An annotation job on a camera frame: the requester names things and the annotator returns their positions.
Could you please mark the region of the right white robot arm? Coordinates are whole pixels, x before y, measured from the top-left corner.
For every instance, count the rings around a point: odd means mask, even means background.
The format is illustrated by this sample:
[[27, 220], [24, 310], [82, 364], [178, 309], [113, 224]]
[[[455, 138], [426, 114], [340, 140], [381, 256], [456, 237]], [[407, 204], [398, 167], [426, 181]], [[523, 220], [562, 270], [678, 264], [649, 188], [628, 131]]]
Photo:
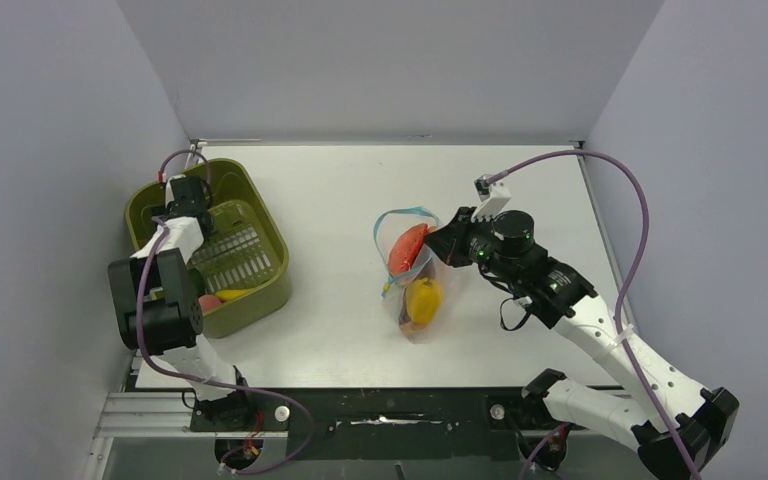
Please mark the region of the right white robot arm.
[[618, 397], [546, 369], [523, 389], [522, 411], [532, 425], [556, 420], [599, 433], [635, 451], [658, 479], [699, 478], [727, 442], [737, 398], [689, 378], [632, 325], [612, 320], [595, 287], [535, 241], [529, 214], [510, 210], [476, 220], [472, 208], [462, 207], [424, 244], [450, 267], [476, 265], [527, 317], [575, 344], [626, 393]]

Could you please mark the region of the yellow toy bell pepper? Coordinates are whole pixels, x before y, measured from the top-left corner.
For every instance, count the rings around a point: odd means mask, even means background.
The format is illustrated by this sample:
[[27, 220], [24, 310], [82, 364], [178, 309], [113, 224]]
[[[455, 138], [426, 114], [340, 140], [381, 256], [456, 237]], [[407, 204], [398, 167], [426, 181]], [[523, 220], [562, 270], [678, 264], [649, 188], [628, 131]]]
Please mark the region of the yellow toy bell pepper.
[[410, 322], [427, 325], [436, 316], [443, 302], [443, 288], [433, 278], [413, 280], [405, 290], [405, 311]]

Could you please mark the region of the clear zip top bag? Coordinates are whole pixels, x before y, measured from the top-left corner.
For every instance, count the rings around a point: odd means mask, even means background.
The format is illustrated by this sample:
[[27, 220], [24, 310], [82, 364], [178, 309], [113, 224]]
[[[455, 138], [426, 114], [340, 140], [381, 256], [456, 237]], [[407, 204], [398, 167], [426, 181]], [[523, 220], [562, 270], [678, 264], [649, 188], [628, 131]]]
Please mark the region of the clear zip top bag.
[[[384, 311], [395, 322], [407, 341], [415, 344], [427, 344], [440, 336], [444, 328], [453, 322], [455, 307], [464, 292], [464, 277], [457, 270], [440, 261], [425, 245], [423, 245], [411, 270], [397, 276], [389, 274], [387, 257], [391, 247], [405, 230], [419, 223], [428, 224], [429, 233], [442, 227], [439, 217], [425, 207], [397, 208], [382, 213], [376, 219], [372, 229], [372, 237], [386, 274], [381, 288]], [[407, 284], [416, 278], [429, 262], [434, 263], [436, 279], [443, 288], [443, 302], [433, 321], [423, 331], [417, 332], [413, 336], [406, 336], [399, 326], [402, 296]]]

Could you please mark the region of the dark green toy avocado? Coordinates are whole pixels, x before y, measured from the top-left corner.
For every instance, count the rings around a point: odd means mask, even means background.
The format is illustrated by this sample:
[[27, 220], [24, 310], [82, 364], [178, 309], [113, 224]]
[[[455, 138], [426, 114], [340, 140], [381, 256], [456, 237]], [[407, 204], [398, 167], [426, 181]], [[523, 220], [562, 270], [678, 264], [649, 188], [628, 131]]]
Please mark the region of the dark green toy avocado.
[[196, 268], [189, 268], [187, 273], [197, 296], [201, 297], [205, 295], [207, 293], [207, 286], [201, 272]]

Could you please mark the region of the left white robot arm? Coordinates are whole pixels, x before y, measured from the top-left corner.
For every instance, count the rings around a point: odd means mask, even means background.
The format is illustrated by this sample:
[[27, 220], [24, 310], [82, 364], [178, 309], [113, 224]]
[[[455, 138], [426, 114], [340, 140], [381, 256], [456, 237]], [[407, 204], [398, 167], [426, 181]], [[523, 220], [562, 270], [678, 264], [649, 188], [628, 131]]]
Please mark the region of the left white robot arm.
[[162, 186], [155, 233], [107, 269], [120, 337], [150, 368], [189, 384], [198, 418], [226, 430], [257, 427], [261, 416], [244, 390], [245, 378], [203, 333], [203, 309], [187, 268], [213, 231], [209, 185], [197, 176], [176, 175]]

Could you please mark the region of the olive green plastic bin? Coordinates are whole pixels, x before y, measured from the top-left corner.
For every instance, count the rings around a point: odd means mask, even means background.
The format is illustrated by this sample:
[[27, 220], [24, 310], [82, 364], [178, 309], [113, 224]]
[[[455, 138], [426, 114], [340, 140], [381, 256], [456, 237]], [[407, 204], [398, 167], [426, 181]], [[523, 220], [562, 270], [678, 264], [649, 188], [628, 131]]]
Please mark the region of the olive green plastic bin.
[[[145, 291], [156, 292], [143, 306], [145, 329], [178, 319], [200, 326], [205, 336], [222, 338], [283, 307], [291, 295], [286, 243], [248, 172], [230, 159], [214, 159], [193, 167], [213, 194], [210, 213], [214, 232], [193, 253], [181, 247], [157, 253], [148, 272]], [[204, 276], [207, 293], [223, 289], [251, 292], [204, 315], [188, 277], [196, 268]]]

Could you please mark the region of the toy watermelon slice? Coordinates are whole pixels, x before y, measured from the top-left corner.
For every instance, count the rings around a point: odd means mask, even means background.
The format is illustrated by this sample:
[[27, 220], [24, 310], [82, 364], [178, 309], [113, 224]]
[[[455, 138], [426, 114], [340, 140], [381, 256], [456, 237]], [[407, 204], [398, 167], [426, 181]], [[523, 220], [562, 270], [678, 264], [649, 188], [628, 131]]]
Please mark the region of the toy watermelon slice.
[[397, 276], [413, 268], [429, 230], [428, 224], [419, 223], [405, 230], [397, 238], [387, 257], [387, 268], [390, 275]]

